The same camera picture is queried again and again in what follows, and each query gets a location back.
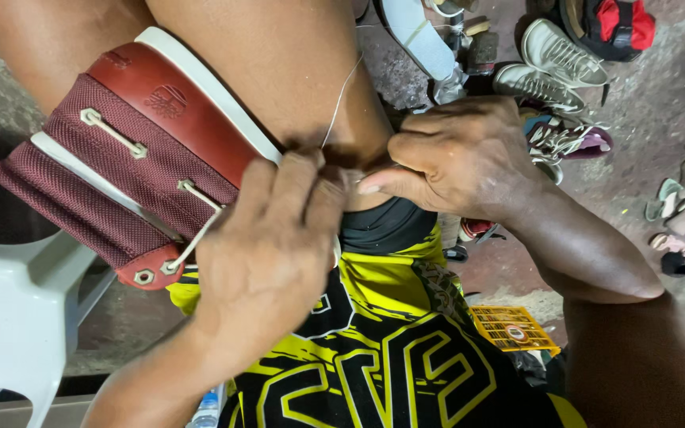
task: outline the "fingernail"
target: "fingernail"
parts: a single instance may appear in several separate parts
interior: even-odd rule
[[[358,194],[361,195],[371,195],[372,193],[376,193],[380,191],[379,186],[369,186],[369,187],[364,187],[364,188],[359,188],[358,189]]]

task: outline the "embossed logo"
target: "embossed logo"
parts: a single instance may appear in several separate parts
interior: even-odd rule
[[[176,119],[186,111],[186,98],[178,89],[164,84],[150,94],[145,105],[152,107],[152,110],[163,117]]]

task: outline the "white sneaker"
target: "white sneaker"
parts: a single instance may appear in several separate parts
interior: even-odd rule
[[[522,59],[525,64],[569,88],[604,86],[610,76],[601,61],[576,46],[556,24],[537,19],[522,36]]]
[[[493,91],[500,95],[533,98],[556,111],[577,113],[585,108],[583,98],[575,91],[525,64],[511,64],[500,69],[493,79]]]

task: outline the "hand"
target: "hand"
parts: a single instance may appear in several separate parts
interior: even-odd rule
[[[376,172],[359,193],[380,191],[429,211],[503,222],[552,185],[530,161],[510,97],[469,97],[411,116],[387,149],[410,170]]]
[[[346,204],[339,170],[320,178],[320,151],[254,160],[233,213],[197,247],[202,297],[193,320],[239,373],[308,316],[327,285]]]

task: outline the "concrete floor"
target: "concrete floor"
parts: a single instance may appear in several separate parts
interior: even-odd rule
[[[663,228],[647,222],[642,213],[661,180],[677,177],[685,157],[685,2],[653,0],[647,9],[657,18],[654,46],[634,63],[608,65],[613,84],[604,108],[597,106],[600,92],[583,92],[595,117],[613,124],[615,149],[602,159],[566,161],[562,187],[620,229],[658,269],[659,254],[653,254],[646,241]],[[515,30],[519,33],[519,21],[527,12],[519,0],[481,0],[474,15],[488,16],[492,30],[500,34],[500,62],[519,61]],[[364,24],[378,21],[370,10]],[[431,104],[428,79],[383,27],[359,28],[358,36],[375,86],[395,116],[396,111]],[[0,152],[38,130],[42,120],[0,60]],[[491,240],[468,249],[470,261],[452,267],[465,290],[482,292],[482,303],[525,306],[540,324],[553,327],[557,343],[566,343],[561,298],[543,283],[518,241],[509,235],[507,241]],[[685,303],[685,278],[661,278]],[[66,374],[112,371],[180,320],[164,292],[115,284],[81,326],[79,349]]]

